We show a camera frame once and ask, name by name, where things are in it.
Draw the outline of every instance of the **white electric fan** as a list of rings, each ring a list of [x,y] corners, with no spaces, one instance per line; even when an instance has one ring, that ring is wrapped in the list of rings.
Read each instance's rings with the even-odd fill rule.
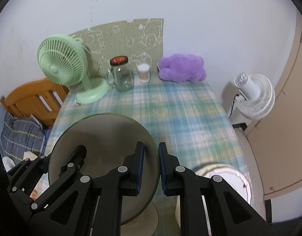
[[[45,76],[57,84],[72,86],[82,82],[83,88],[76,92],[76,100],[81,104],[97,101],[109,90],[105,79],[89,79],[81,38],[52,35],[40,44],[37,60]]]
[[[273,108],[274,88],[265,75],[240,73],[235,77],[235,86],[242,94],[237,108],[247,119],[260,120]]]

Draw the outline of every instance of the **power cord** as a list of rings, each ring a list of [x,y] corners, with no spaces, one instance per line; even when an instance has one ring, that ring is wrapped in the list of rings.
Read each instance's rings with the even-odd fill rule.
[[[235,103],[235,98],[236,98],[236,97],[239,97],[239,96],[240,96],[239,94],[236,94],[236,95],[234,96],[233,103],[232,103],[232,108],[231,108],[231,113],[230,113],[229,118],[231,117],[232,112],[233,112],[233,107],[234,107],[234,103]]]

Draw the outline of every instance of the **fan base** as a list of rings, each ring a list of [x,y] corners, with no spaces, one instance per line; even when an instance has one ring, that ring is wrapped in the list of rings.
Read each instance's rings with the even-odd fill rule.
[[[81,104],[89,104],[102,98],[109,90],[107,81],[103,78],[90,79],[91,89],[84,88],[78,91],[75,95],[76,100]]]

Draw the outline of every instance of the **cardboard sheet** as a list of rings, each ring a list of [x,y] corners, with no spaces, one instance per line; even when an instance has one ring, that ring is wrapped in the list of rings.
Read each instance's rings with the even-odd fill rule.
[[[90,77],[105,77],[111,58],[126,55],[128,65],[136,74],[137,64],[148,63],[157,72],[158,59],[163,56],[164,19],[135,19],[107,23],[71,34],[84,40]]]

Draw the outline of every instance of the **fan grille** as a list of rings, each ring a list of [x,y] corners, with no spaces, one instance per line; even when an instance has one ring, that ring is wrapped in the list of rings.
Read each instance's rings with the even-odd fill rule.
[[[269,79],[261,74],[251,74],[251,79],[260,88],[260,95],[256,100],[242,100],[237,104],[241,114],[247,119],[260,120],[273,108],[275,92]]]
[[[248,75],[245,73],[240,73],[234,79],[234,84],[236,87],[241,88],[243,87],[248,81]]]
[[[44,40],[37,58],[45,76],[61,85],[79,83],[87,68],[82,43],[69,36],[51,36]]]

